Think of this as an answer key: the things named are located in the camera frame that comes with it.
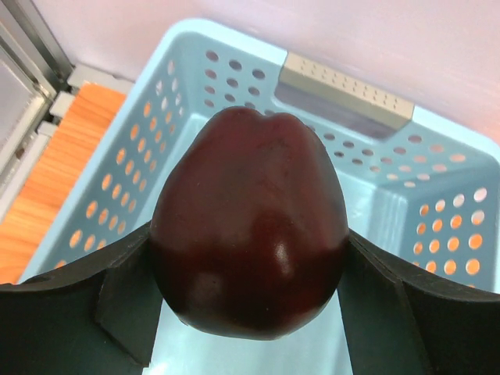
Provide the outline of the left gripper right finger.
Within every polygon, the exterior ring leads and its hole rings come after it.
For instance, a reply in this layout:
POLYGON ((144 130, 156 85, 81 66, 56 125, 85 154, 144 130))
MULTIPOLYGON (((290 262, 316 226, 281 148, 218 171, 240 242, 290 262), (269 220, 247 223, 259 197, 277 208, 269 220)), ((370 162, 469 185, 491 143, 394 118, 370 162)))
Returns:
POLYGON ((349 235, 338 287, 355 374, 497 374, 499 296, 349 235))

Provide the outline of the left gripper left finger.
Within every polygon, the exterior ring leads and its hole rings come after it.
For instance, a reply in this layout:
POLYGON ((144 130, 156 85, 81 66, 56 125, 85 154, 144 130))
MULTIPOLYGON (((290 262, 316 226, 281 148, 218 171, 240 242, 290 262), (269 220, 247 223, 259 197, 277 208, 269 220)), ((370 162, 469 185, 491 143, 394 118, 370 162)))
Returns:
POLYGON ((1 286, 3 374, 140 374, 163 298, 149 225, 22 284, 1 286))

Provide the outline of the dark red fake apple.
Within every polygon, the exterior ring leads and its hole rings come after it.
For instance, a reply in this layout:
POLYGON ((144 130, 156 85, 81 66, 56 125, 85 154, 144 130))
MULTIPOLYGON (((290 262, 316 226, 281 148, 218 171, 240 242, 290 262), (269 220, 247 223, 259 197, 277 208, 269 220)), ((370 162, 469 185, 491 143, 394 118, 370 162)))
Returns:
POLYGON ((182 323, 273 340, 325 308, 348 232, 316 134, 290 114, 235 106, 206 123, 167 177, 149 240, 159 289, 182 323))

